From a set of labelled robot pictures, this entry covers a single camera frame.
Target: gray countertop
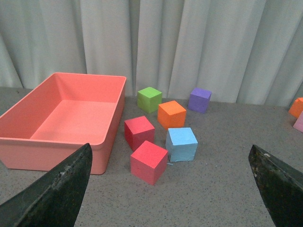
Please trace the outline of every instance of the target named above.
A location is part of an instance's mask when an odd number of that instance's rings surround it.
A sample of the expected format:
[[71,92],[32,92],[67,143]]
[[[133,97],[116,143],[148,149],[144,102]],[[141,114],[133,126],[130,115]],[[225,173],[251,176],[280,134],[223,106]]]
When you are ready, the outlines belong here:
[[[30,90],[0,88],[0,114]],[[187,100],[176,100],[187,107]],[[303,134],[286,107],[211,102],[206,114],[187,111],[198,149],[192,162],[167,168],[154,186],[130,173],[132,150],[124,120],[145,115],[156,128],[155,144],[165,147],[166,131],[157,112],[146,114],[135,97],[125,99],[107,170],[91,175],[76,227],[274,227],[248,162],[253,144],[303,172]],[[45,172],[7,169],[0,162],[0,203]]]

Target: foam cube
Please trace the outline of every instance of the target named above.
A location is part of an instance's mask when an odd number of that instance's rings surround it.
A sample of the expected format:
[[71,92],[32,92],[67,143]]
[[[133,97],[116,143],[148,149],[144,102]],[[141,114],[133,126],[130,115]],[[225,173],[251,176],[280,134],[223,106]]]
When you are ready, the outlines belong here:
[[131,173],[145,182],[155,185],[166,169],[168,151],[145,141],[131,155]]
[[171,162],[193,161],[198,141],[191,128],[169,129],[165,148],[169,152]]
[[189,96],[188,109],[204,114],[207,110],[211,91],[196,87]]
[[300,116],[298,117],[298,119],[294,123],[294,128],[303,132],[303,112],[301,112]]
[[124,136],[133,151],[144,141],[154,141],[155,127],[145,116],[124,121]]
[[181,128],[184,126],[186,109],[176,101],[170,101],[159,105],[158,121],[165,128]]
[[138,91],[137,105],[147,113],[152,113],[158,109],[158,105],[162,103],[162,92],[147,87]]
[[298,119],[303,111],[303,97],[297,98],[289,109],[289,113]]

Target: orange cube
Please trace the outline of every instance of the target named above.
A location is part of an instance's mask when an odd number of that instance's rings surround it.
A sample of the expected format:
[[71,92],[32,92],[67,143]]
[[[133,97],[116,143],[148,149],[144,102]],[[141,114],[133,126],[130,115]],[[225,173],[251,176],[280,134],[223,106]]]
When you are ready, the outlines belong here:
[[186,109],[176,101],[159,104],[158,121],[165,128],[182,128],[185,123]]
[[297,98],[292,107],[290,107],[289,109],[289,113],[294,116],[295,118],[298,119],[298,117],[300,116],[300,114],[303,111],[303,97],[302,98]]

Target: red cube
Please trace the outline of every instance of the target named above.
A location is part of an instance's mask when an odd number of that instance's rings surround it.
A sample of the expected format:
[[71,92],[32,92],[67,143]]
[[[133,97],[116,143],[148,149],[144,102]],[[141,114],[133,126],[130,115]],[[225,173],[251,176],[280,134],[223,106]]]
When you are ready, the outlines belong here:
[[154,142],[155,127],[145,117],[136,117],[124,121],[124,136],[135,151],[144,141]]
[[145,141],[131,155],[131,173],[145,182],[155,185],[166,169],[168,151]]

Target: pink plastic bin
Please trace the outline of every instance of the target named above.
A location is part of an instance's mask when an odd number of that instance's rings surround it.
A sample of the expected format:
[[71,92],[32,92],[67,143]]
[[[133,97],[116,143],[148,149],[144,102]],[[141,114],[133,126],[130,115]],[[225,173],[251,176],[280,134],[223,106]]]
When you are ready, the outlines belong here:
[[105,172],[125,103],[126,77],[55,73],[0,116],[0,160],[48,171],[85,143]]

